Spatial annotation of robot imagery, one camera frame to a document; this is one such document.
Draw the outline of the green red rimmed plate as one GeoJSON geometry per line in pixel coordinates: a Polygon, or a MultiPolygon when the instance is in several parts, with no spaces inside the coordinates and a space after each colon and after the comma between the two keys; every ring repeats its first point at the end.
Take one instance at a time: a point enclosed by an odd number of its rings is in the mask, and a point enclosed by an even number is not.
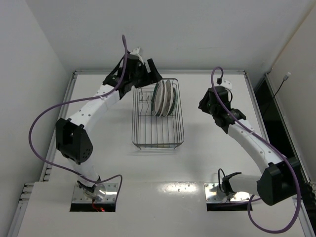
{"type": "Polygon", "coordinates": [[[153,96],[152,96],[152,116],[155,116],[158,112],[158,108],[161,103],[163,92],[163,81],[159,81],[154,88],[153,96]]]}
{"type": "Polygon", "coordinates": [[[161,102],[161,106],[159,108],[158,117],[166,116],[167,114],[167,105],[170,103],[170,96],[171,96],[171,82],[170,80],[164,80],[163,82],[163,101],[161,102]]]}

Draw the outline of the blue floral green plate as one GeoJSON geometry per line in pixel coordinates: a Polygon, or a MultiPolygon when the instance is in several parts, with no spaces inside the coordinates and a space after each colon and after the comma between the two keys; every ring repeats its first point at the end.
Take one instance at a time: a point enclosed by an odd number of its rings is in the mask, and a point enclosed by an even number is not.
{"type": "Polygon", "coordinates": [[[171,115],[173,113],[175,105],[176,105],[176,101],[177,101],[176,89],[174,87],[172,89],[173,89],[173,101],[172,101],[171,109],[169,111],[169,115],[171,115]]]}

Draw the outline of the white plate teal rim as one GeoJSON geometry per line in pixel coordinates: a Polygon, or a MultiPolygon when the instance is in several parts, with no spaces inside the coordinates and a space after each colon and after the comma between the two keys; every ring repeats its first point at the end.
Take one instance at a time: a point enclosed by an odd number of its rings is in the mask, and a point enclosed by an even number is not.
{"type": "Polygon", "coordinates": [[[174,99],[174,92],[173,92],[173,86],[170,80],[167,80],[165,83],[166,89],[167,89],[167,102],[165,106],[165,110],[163,115],[166,117],[171,111],[171,106],[174,99]]]}

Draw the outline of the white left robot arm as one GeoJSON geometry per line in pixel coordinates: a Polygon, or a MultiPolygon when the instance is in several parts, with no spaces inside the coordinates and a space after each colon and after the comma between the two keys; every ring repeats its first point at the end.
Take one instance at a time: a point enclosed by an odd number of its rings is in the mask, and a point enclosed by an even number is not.
{"type": "Polygon", "coordinates": [[[90,132],[107,110],[133,87],[144,87],[162,79],[152,59],[144,63],[139,55],[132,53],[125,59],[126,63],[120,61],[105,77],[93,99],[68,119],[58,119],[55,126],[56,149],[78,174],[79,188],[94,200],[102,200],[106,189],[93,166],[90,132]]]}

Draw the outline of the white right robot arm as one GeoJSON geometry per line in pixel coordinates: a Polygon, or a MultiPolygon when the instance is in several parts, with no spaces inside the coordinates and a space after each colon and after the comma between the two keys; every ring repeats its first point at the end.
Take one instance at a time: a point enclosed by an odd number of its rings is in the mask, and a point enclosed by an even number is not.
{"type": "Polygon", "coordinates": [[[272,206],[297,194],[299,184],[295,179],[296,172],[300,170],[299,161],[296,158],[284,161],[283,155],[270,148],[254,132],[246,116],[240,110],[231,108],[226,88],[209,88],[198,107],[212,115],[215,124],[241,145],[261,172],[261,176],[243,175],[241,172],[224,176],[220,186],[225,195],[247,192],[272,206]]]}

